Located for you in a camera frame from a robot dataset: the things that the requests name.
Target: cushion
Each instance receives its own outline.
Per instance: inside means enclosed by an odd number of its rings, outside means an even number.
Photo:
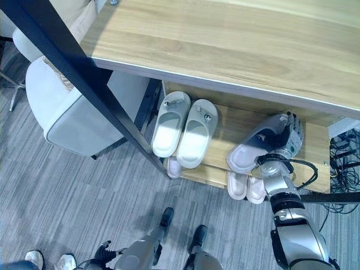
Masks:
[[[73,34],[74,38],[78,43],[84,38],[86,32],[89,30],[92,23],[96,18],[96,7],[94,0],[91,0],[80,16],[74,21],[72,26],[69,28],[70,32]],[[62,81],[66,90],[71,91],[74,86],[73,84],[50,62],[48,58],[43,56],[43,61],[49,67],[53,69],[58,78]]]
[[[50,0],[67,27],[80,16],[90,0]]]

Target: white chair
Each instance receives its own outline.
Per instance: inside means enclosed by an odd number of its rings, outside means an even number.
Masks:
[[[75,39],[80,42],[106,0],[51,0]],[[76,18],[69,12],[81,7]],[[23,33],[16,29],[13,40],[32,63],[26,73],[26,94],[31,110],[44,130],[46,141],[71,152],[93,156],[123,138],[123,135],[71,84]],[[108,86],[134,121],[149,78],[113,72]]]

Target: black pole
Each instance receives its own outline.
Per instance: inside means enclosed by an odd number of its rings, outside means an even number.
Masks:
[[[100,69],[81,49],[50,2],[1,0],[0,8],[84,97],[166,175],[151,146],[107,87]]]
[[[316,203],[316,204],[359,204],[360,192],[350,193],[311,193],[306,195],[300,195],[301,200],[304,203]]]

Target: chair leg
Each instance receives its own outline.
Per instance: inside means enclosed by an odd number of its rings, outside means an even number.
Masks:
[[[13,92],[12,98],[11,98],[11,103],[10,103],[9,111],[13,111],[13,109],[14,109],[15,100],[16,100],[16,96],[17,96],[17,92],[18,92],[19,88],[25,89],[25,87],[23,87],[23,86],[21,86],[21,85],[16,85],[16,86],[15,86],[14,92]]]
[[[1,70],[0,70],[0,77],[3,77],[5,80],[7,80],[9,83],[13,84],[13,86],[14,86],[14,92],[13,92],[13,95],[11,98],[11,103],[10,103],[10,108],[9,108],[9,111],[12,111],[14,109],[17,91],[19,90],[19,88],[25,89],[25,85],[23,83],[16,83],[14,80],[9,78],[7,75],[2,73]]]

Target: robot leg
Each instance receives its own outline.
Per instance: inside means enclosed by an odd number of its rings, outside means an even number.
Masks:
[[[150,269],[157,265],[163,247],[160,245],[174,215],[172,208],[166,208],[159,226],[133,243],[117,261],[114,270]]]
[[[149,235],[133,243],[119,258],[114,269],[150,269],[164,235],[165,229],[158,226]]]
[[[223,270],[220,262],[201,248],[207,233],[208,228],[206,226],[197,227],[188,250],[190,255],[184,270]]]
[[[217,258],[203,251],[203,249],[199,246],[194,246],[193,250],[194,249],[194,270],[223,270],[223,267]]]

